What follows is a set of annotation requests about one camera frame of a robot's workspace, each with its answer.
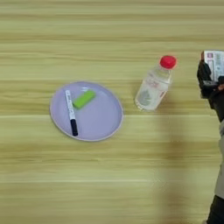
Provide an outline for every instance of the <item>red bottle cap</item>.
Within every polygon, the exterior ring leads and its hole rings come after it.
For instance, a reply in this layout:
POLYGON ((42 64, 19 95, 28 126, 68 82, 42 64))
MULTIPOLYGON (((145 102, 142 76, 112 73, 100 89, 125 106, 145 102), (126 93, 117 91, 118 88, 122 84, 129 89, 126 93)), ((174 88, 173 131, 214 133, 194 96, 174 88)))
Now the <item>red bottle cap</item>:
POLYGON ((174 58, 173 56, 164 56, 161 60, 160 60, 160 66, 164 67, 166 69, 173 69, 177 64, 177 59, 174 58))

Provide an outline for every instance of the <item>plate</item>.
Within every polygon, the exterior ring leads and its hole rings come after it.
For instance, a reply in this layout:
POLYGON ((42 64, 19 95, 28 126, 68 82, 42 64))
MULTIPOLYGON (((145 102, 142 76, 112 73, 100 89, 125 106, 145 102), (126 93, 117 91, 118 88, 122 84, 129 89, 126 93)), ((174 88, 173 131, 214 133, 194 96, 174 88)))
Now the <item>plate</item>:
POLYGON ((50 114, 56 126, 66 135, 83 141, 101 141, 113 136, 123 120, 123 107, 114 94, 96 83, 79 81, 65 85, 53 96, 50 114), (83 108, 73 108, 78 136, 72 135, 65 91, 70 90, 72 99, 88 90, 95 92, 95 98, 83 108))

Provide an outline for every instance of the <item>sponge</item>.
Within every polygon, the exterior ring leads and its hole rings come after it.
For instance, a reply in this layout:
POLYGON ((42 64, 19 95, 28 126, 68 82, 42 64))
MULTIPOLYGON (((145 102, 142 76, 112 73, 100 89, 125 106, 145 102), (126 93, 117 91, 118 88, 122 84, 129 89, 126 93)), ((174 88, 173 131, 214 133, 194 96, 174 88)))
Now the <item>sponge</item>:
POLYGON ((84 107, 88 102, 90 102, 94 98, 95 98, 95 92, 93 90, 88 90, 87 92, 85 92, 84 94, 82 94, 81 96, 76 98, 73 101, 73 105, 77 109, 81 109, 82 107, 84 107))

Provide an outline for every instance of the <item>white marker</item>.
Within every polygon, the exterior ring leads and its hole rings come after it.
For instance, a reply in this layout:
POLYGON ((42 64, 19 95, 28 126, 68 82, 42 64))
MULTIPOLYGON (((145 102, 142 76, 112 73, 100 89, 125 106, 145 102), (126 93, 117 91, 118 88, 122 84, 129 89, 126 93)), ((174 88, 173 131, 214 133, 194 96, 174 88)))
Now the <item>white marker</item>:
POLYGON ((69 119, 70 119, 70 123, 72 127, 73 136, 77 137, 78 136, 77 123, 75 120, 74 106, 73 106, 70 90, 66 90, 66 105, 67 105, 69 119))

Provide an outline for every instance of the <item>water bottle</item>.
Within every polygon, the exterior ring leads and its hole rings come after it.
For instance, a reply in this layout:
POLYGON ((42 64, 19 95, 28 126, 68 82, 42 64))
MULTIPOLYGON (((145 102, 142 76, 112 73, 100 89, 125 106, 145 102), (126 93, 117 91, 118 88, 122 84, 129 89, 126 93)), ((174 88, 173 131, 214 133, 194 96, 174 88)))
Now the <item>water bottle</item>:
POLYGON ((154 110, 158 107, 172 84, 171 72, 176 63, 176 58, 164 56, 159 65, 148 72, 136 94, 135 103, 140 109, 154 110))

